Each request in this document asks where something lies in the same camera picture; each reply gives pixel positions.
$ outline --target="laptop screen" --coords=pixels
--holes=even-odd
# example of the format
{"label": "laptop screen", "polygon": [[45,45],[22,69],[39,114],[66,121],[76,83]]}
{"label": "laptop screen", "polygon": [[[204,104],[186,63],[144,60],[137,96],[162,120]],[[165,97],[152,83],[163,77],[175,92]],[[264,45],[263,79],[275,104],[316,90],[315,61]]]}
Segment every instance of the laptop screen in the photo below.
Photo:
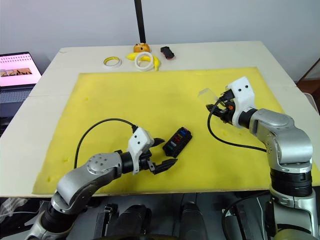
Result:
{"label": "laptop screen", "polygon": [[36,84],[41,78],[29,52],[0,55],[0,87]]}

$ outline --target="yellow banana toy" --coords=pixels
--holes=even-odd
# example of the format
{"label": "yellow banana toy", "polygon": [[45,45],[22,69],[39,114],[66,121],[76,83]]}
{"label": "yellow banana toy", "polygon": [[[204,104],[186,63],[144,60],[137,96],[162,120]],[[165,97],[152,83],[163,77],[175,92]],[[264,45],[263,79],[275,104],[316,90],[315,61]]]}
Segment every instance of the yellow banana toy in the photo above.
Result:
{"label": "yellow banana toy", "polygon": [[[140,52],[132,52],[132,53],[129,53],[126,58],[129,59],[129,60],[135,60],[136,56],[139,54]],[[159,70],[159,66],[160,66],[160,60],[159,58],[157,58],[155,55],[152,55],[153,56],[153,62],[154,62],[154,69],[156,71]],[[140,58],[141,61],[147,61],[147,62],[150,62],[150,57],[148,56],[143,56]]]}

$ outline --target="orange toy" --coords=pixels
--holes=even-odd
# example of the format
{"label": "orange toy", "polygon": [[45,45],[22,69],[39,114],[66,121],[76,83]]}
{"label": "orange toy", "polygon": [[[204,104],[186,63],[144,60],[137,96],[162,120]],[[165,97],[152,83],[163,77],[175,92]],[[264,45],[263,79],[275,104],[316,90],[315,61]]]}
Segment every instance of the orange toy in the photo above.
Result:
{"label": "orange toy", "polygon": [[137,43],[133,47],[133,52],[134,53],[141,53],[141,52],[149,52],[150,53],[150,47],[147,43]]}

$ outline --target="roll of tape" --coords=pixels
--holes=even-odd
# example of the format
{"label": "roll of tape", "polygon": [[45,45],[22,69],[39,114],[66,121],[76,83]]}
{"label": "roll of tape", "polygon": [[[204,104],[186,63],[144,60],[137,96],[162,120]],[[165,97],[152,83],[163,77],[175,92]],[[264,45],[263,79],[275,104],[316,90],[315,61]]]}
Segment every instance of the roll of tape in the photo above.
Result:
{"label": "roll of tape", "polygon": [[[142,58],[143,56],[148,56],[150,57],[150,62],[147,66],[139,66],[138,62],[139,59]],[[148,71],[150,69],[152,69],[154,67],[154,57],[152,56],[152,54],[150,52],[147,51],[143,51],[140,52],[135,58],[134,58],[134,65],[137,69],[139,69],[140,71]]]}
{"label": "roll of tape", "polygon": [[[118,60],[118,62],[116,64],[113,64],[113,65],[108,65],[107,62],[109,62],[110,60]],[[114,69],[114,68],[118,68],[122,64],[122,61],[117,56],[110,56],[110,57],[107,57],[105,60],[103,60],[103,64],[108,69]]]}

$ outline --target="white wall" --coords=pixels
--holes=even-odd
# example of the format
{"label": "white wall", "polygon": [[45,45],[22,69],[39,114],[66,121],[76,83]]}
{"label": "white wall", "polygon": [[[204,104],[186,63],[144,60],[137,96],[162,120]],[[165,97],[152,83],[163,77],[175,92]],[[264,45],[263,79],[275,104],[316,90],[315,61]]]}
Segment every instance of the white wall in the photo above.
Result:
{"label": "white wall", "polygon": [[41,73],[63,47],[138,42],[133,0],[0,0],[0,53],[29,51]]}
{"label": "white wall", "polygon": [[294,81],[320,56],[319,0],[142,0],[142,10],[150,44],[259,40]]}

